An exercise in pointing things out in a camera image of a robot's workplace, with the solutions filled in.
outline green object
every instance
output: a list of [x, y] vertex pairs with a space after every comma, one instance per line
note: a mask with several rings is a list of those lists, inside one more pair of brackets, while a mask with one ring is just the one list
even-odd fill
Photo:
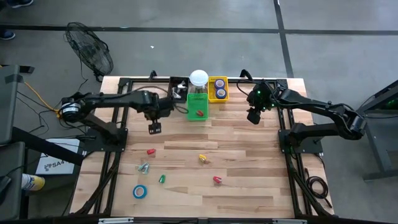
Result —
[[164, 175], [164, 174], [161, 175], [161, 176], [160, 176], [160, 179], [159, 179], [159, 182], [162, 183], [162, 184], [164, 184], [164, 181], [165, 181], [165, 180], [166, 180], [166, 175]]
[[189, 93], [187, 96], [187, 119], [190, 121], [206, 121], [209, 117], [209, 101], [207, 93]]

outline black metal frame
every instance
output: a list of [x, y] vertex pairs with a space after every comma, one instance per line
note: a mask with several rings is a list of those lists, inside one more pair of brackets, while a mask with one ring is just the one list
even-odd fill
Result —
[[[391, 100], [398, 99], [398, 80], [374, 94], [373, 97], [374, 99], [372, 101], [358, 108], [357, 112], [359, 114], [363, 114], [365, 118], [368, 117], [369, 114], [378, 114], [378, 116], [380, 116], [380, 114], [387, 114], [387, 116], [398, 115], [398, 111], [396, 110], [377, 110], [380, 106], [385, 105]], [[397, 177], [398, 169], [392, 168], [388, 154], [389, 149], [381, 149], [376, 146], [376, 134], [371, 131], [369, 123], [365, 127], [365, 131], [380, 171], [366, 174], [363, 176], [363, 179], [369, 181], [387, 177]]]
[[[233, 84], [237, 83], [238, 80], [242, 80], [242, 78], [247, 77], [245, 75], [239, 78], [228, 78], [228, 82]], [[252, 78], [252, 80], [262, 80], [261, 78]], [[287, 80], [286, 79], [273, 79], [267, 80], [271, 85], [285, 85], [287, 87]], [[121, 78], [118, 85], [118, 93], [122, 93], [123, 87], [128, 84], [128, 91], [132, 90], [133, 83], [147, 83], [147, 82], [154, 82], [154, 83], [167, 83], [169, 82], [169, 77], [157, 77], [152, 76], [151, 79], [149, 78]], [[286, 129], [285, 125], [285, 117], [283, 109], [277, 108], [278, 112], [278, 119], [280, 124], [280, 129]], [[112, 122], [117, 121], [119, 109], [115, 108], [113, 112]], [[127, 122], [127, 114], [128, 108], [125, 108], [123, 111], [122, 121], [121, 121], [121, 128], [126, 127]], [[289, 124], [292, 126], [294, 124], [294, 116], [292, 110], [287, 110]], [[134, 220], [136, 223], [165, 223], [165, 222], [172, 222], [172, 223], [197, 223], [197, 224], [208, 224], [208, 223], [292, 223], [294, 220], [297, 220], [298, 223], [357, 223], [357, 224], [382, 224], [381, 222], [370, 222], [370, 221], [362, 221], [362, 220], [350, 220], [344, 218], [338, 218], [337, 216], [332, 216], [329, 213], [322, 212], [322, 206], [317, 202], [314, 197], [311, 197], [311, 193], [309, 189], [304, 184], [305, 176], [303, 170], [303, 162], [301, 155], [295, 154], [297, 156], [297, 170], [293, 166], [292, 162], [292, 153], [284, 153], [285, 160], [287, 165], [287, 172], [289, 178], [289, 186], [290, 192], [292, 196], [292, 205], [294, 209], [294, 218], [288, 219], [275, 219], [275, 218], [178, 218], [178, 217], [127, 217], [131, 221]], [[111, 210], [113, 206], [113, 197], [114, 191], [116, 188], [116, 179], [118, 176], [118, 169], [119, 169], [119, 162], [121, 159], [121, 152], [115, 152], [114, 161], [112, 166], [108, 170], [109, 160], [111, 157], [111, 152], [105, 152], [103, 167], [100, 175], [99, 186], [94, 191], [93, 195], [90, 199], [84, 204], [84, 206], [79, 209], [75, 213], [71, 213], [65, 217], [48, 217], [48, 218], [39, 218], [39, 219], [30, 219], [30, 220], [16, 220], [11, 221], [8, 223], [98, 223], [100, 218], [111, 218]], [[101, 203], [103, 198], [103, 190], [108, 184], [109, 186], [109, 194], [106, 201], [106, 206], [104, 211], [101, 213]], [[297, 197], [297, 189], [295, 187], [295, 182], [297, 182], [300, 188], [303, 190], [304, 195], [304, 203], [305, 203], [305, 215], [301, 212], [299, 207], [299, 200]], [[93, 214], [89, 215], [88, 212], [91, 210], [92, 206], [94, 206]], [[312, 215], [312, 208], [318, 212], [319, 216]]]

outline wooden table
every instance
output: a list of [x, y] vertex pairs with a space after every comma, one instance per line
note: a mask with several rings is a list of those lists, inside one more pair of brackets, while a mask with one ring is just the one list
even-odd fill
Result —
[[[104, 77], [101, 91], [116, 93], [119, 78]], [[287, 81], [289, 88], [306, 95], [303, 79]], [[134, 88], [146, 85], [153, 83], [135, 83]], [[168, 83], [156, 85], [166, 90], [168, 87]], [[246, 92], [252, 88], [252, 84], [239, 86]], [[158, 89], [148, 90], [165, 96]], [[280, 127], [276, 110], [262, 113], [260, 123], [253, 125], [246, 119], [249, 108], [246, 96], [235, 84], [229, 84], [229, 97], [227, 103], [210, 104], [207, 121], [189, 122], [184, 114], [173, 111], [170, 117], [160, 119], [162, 133], [153, 136], [147, 129], [150, 121], [146, 121], [142, 113], [129, 110], [129, 137], [119, 167], [112, 216], [294, 217], [285, 158], [277, 138]], [[95, 115], [111, 121], [112, 113], [113, 109], [106, 108], [96, 110]], [[294, 118], [296, 122], [312, 124], [309, 112], [294, 110]], [[157, 150], [155, 157], [146, 153], [152, 148]], [[203, 165], [199, 154], [204, 154], [210, 163]], [[103, 157], [104, 153], [95, 152], [84, 160], [71, 212], [81, 208], [97, 187]], [[310, 175], [326, 180], [319, 158], [311, 154], [302, 157]], [[137, 171], [145, 162], [150, 164], [147, 175]], [[166, 175], [164, 184], [158, 183], [162, 174]], [[222, 177], [223, 184], [215, 185], [213, 176]], [[144, 199], [132, 196], [137, 184], [148, 189]], [[304, 211], [302, 191], [297, 192]], [[102, 205], [106, 203], [107, 194], [106, 189]], [[324, 200], [320, 203], [333, 213]]]

